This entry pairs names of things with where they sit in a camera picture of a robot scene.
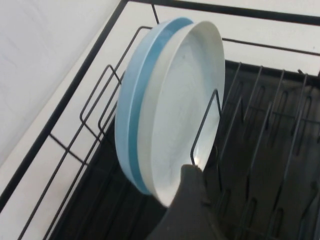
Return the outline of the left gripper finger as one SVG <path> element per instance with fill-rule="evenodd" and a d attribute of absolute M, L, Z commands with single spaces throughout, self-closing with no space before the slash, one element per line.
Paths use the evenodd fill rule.
<path fill-rule="evenodd" d="M 172 203 L 147 239 L 214 240 L 210 208 L 203 172 L 195 165 L 185 164 Z"/>

